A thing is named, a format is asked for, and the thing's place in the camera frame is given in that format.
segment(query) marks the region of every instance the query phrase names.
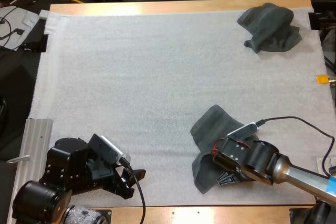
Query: silver metal arm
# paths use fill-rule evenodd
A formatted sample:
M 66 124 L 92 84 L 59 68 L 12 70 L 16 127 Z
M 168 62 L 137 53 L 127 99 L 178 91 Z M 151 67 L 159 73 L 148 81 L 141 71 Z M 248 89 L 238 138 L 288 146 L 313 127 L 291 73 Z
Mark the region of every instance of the silver metal arm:
M 292 165 L 285 155 L 278 158 L 272 177 L 276 184 L 288 182 L 319 199 L 336 204 L 336 192 L 327 190 L 329 179 L 326 176 Z

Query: table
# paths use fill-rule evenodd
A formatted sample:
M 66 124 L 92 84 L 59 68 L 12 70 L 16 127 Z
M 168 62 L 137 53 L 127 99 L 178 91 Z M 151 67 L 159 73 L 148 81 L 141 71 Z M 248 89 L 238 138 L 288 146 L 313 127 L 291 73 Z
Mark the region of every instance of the table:
M 50 11 L 66 15 L 117 16 L 161 13 L 209 12 L 239 10 L 272 2 L 287 8 L 309 7 L 310 0 L 211 0 L 134 3 L 90 3 L 51 5 Z M 144 223 L 269 223 L 288 224 L 289 209 L 304 206 L 200 206 L 200 207 L 147 207 Z M 112 223 L 138 223 L 142 208 L 112 209 Z

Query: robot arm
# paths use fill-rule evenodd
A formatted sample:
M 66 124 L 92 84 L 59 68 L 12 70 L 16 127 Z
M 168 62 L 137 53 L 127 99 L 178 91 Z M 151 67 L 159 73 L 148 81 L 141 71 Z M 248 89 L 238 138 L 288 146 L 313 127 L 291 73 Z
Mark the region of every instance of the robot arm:
M 331 209 L 329 204 L 336 204 L 336 179 L 292 165 L 286 155 L 280 154 L 275 146 L 265 141 L 255 141 L 247 145 L 229 134 L 215 145 L 213 161 L 225 168 L 229 176 L 236 175 L 268 185 L 287 182 L 305 190 L 316 197 L 317 204 L 309 218 L 301 223 L 326 222 Z
M 62 138 L 48 151 L 45 172 L 39 182 L 28 181 L 13 201 L 13 218 L 19 224 L 59 223 L 72 195 L 104 189 L 124 199 L 131 198 L 135 180 L 145 170 L 124 169 L 119 161 L 130 156 L 104 136 L 93 135 L 86 143 L 80 138 Z

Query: blue tape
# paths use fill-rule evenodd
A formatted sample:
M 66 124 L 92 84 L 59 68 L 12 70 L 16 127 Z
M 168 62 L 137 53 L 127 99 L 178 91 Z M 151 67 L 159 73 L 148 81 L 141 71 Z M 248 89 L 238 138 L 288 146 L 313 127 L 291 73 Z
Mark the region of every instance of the blue tape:
M 336 178 L 330 177 L 326 188 L 327 193 L 334 193 L 336 195 Z

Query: dark gray towel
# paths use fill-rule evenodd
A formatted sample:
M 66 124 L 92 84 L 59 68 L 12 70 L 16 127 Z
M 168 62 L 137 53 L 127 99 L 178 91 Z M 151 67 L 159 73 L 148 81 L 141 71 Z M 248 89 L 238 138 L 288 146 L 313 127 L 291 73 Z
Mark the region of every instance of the dark gray towel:
M 228 133 L 243 125 L 233 119 L 220 106 L 212 106 L 192 127 L 195 144 L 201 153 L 192 164 L 194 184 L 202 193 L 217 184 L 217 178 L 225 171 L 212 161 L 211 150 L 214 143 Z M 256 135 L 246 139 L 247 142 L 259 140 Z
M 262 51 L 286 52 L 302 39 L 299 27 L 291 26 L 294 17 L 292 10 L 265 3 L 253 7 L 237 20 L 252 34 L 252 39 L 244 45 L 255 53 Z

